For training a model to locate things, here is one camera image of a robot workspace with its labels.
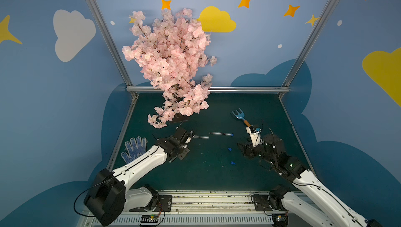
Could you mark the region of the clear test tube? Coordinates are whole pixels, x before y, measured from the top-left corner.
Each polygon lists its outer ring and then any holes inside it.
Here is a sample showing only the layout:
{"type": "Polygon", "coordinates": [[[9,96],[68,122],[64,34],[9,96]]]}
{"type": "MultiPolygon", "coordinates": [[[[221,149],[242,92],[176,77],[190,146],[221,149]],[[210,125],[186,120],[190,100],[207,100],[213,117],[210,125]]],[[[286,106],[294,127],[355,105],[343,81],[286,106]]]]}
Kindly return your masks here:
{"type": "Polygon", "coordinates": [[[195,135],[195,136],[192,136],[192,138],[193,138],[193,139],[204,139],[204,140],[208,140],[208,139],[209,139],[209,136],[198,136],[198,135],[195,135]]]}
{"type": "Polygon", "coordinates": [[[209,132],[210,135],[215,135],[215,136],[228,136],[231,137],[231,133],[219,133],[219,132],[209,132]]]}

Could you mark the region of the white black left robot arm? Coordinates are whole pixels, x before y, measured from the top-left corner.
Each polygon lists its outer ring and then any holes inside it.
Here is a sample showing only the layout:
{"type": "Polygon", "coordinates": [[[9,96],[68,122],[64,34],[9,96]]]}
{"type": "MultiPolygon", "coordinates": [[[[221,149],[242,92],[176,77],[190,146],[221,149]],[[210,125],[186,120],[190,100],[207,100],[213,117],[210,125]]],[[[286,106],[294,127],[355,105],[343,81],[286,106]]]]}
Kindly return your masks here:
{"type": "Polygon", "coordinates": [[[84,205],[91,218],[96,218],[103,227],[112,224],[122,212],[130,210],[164,211],[159,202],[159,193],[149,185],[129,191],[142,177],[167,161],[182,159],[189,152],[188,144],[193,131],[181,127],[168,137],[157,140],[147,152],[132,162],[112,171],[101,170],[91,187],[83,193],[84,205]]]}

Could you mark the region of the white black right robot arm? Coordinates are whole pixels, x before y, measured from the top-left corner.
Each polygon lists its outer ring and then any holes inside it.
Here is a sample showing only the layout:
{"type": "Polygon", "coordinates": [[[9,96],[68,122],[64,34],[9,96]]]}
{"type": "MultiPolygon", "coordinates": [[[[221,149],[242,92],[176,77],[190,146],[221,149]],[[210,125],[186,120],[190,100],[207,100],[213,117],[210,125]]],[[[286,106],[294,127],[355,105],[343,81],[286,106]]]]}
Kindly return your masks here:
{"type": "Polygon", "coordinates": [[[246,123],[249,144],[239,144],[242,154],[249,159],[259,157],[270,164],[280,177],[302,191],[313,206],[303,201],[293,191],[279,185],[269,192],[269,206],[277,211],[290,211],[314,227],[379,227],[380,223],[368,220],[352,210],[335,196],[302,162],[287,154],[284,142],[270,133],[261,136],[261,128],[246,123]]]}

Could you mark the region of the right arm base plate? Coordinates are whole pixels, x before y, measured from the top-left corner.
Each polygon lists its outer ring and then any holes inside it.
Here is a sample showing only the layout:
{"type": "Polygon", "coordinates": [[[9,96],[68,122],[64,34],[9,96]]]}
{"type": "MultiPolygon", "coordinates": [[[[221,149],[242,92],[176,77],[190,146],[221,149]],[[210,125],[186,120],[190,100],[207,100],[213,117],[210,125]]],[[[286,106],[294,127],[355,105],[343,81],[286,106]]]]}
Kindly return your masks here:
{"type": "Polygon", "coordinates": [[[274,195],[253,194],[251,202],[256,211],[287,211],[281,199],[274,195]]]}

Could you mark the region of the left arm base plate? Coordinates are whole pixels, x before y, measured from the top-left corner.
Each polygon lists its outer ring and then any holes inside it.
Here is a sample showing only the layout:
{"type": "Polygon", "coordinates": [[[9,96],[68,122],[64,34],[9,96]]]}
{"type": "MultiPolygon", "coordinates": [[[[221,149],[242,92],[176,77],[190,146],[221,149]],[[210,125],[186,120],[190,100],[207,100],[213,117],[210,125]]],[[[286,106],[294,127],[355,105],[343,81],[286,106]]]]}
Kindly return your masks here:
{"type": "Polygon", "coordinates": [[[129,212],[170,212],[172,207],[172,195],[158,195],[153,198],[146,207],[130,209],[129,212]]]}

